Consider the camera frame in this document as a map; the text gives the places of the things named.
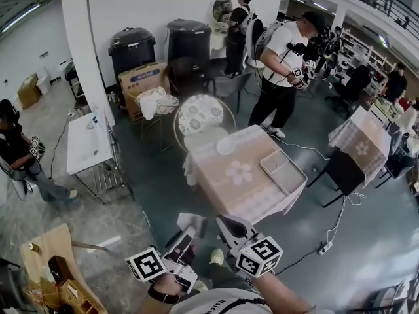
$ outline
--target concrete floor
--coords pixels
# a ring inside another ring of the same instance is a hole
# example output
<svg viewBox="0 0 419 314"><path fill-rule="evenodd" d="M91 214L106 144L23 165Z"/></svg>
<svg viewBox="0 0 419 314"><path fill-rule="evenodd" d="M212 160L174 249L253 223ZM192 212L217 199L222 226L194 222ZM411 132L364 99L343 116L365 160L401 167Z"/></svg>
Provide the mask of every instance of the concrete floor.
<svg viewBox="0 0 419 314"><path fill-rule="evenodd" d="M343 119L323 100L329 94L326 84L314 84L311 89L314 95L305 93L297 100L294 115L284 128L286 141L315 147L327 155L331 152L327 134ZM249 82L247 90L259 93L254 80ZM243 92L237 116L238 129L247 126L256 101L256 96ZM235 108L235 97L227 99L227 103ZM22 112L24 131L28 135L39 135L46 143L47 152L50 151L42 162L47 174L51 150L72 104L70 90L61 82L38 104ZM172 118L167 117L164 125L167 142L173 141L171 122ZM87 254L77 249L75 255L87 283L108 311L133 313L147 285L135 281L123 258L151 244L153 236L157 245L163 246L177 231L178 213L184 211L210 219L206 238L197 243L194 267L198 273L204 270L211 248L223 247L217 240L218 231L213 222L216 212L201 191L193 192L186 185L181 167L185 155L180 148L174 146L161 153L157 126L147 132L143 141L140 131L139 123L132 123L118 113L115 135L135 201L121 190L104 197L109 202L102 206L77 187L84 193L79 203L51 207L37 192L23 202L9 190L7 204L0 205L0 252L3 257L20 263L20 244L63 222L70 225L74 238L79 241L95 244L121 236L122 241L110 247L111 254ZM64 134L57 149L54 178L72 188L75 183L65 175L66 138ZM322 169L325 166L325 161L315 152L281 147L308 175L309 181L316 175L312 172L313 167ZM389 181L379 190L368 186L362 193L367 199L361 206L347 203L332 249L324 256L313 254L280 275L287 286L320 308L336 310L359 305L370 291L394 285L403 278L412 278L416 272L419 216L405 179ZM326 209L320 204L335 196L331 180L324 176L312 188L304 190L287 215L275 214L256 225L265 235L272 235L284 250L277 271L325 241L326 230L333 227L341 203L336 202Z"/></svg>

